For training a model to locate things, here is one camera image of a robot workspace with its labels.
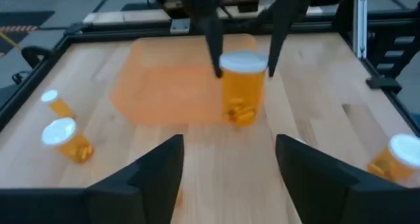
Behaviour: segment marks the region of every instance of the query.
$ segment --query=wooden table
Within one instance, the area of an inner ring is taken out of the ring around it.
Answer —
[[[270,36],[256,40],[267,53]],[[130,46],[68,49],[0,133],[0,187],[87,187],[182,133],[184,194],[173,223],[300,223],[276,161],[277,134],[366,169],[393,135],[413,133],[382,91],[367,87],[369,74],[338,34],[288,36],[275,76],[266,80],[264,113],[250,127],[134,125],[109,99]],[[43,128],[57,119],[39,100],[52,88],[96,149],[85,164],[41,145]]]

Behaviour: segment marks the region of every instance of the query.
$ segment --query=white cap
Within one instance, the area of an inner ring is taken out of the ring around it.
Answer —
[[[414,135],[399,134],[391,138],[390,153],[404,165],[420,169],[420,139]]]
[[[48,146],[67,143],[76,134],[76,122],[72,118],[53,121],[42,132],[42,142]]]
[[[48,90],[44,94],[42,94],[41,101],[42,102],[55,102],[58,99],[58,92],[55,89]]]
[[[220,56],[220,67],[237,73],[258,73],[267,68],[268,57],[255,51],[231,51]]]

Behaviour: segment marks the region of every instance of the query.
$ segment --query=floor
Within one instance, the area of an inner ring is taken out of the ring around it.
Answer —
[[[0,0],[0,11],[55,11],[42,28],[66,27],[74,22],[82,21],[87,14],[97,9],[102,0]],[[415,8],[420,0],[369,0],[369,11],[398,10]],[[119,11],[127,3],[146,3],[146,0],[106,0],[98,11]],[[39,30],[28,35],[20,42],[22,47],[38,45],[52,48],[62,37],[63,30]],[[416,97],[420,89],[420,53],[411,61],[398,77],[403,85],[399,97],[409,111],[420,114],[420,97]],[[13,84],[11,76],[30,67],[13,49],[0,58],[0,88]]]

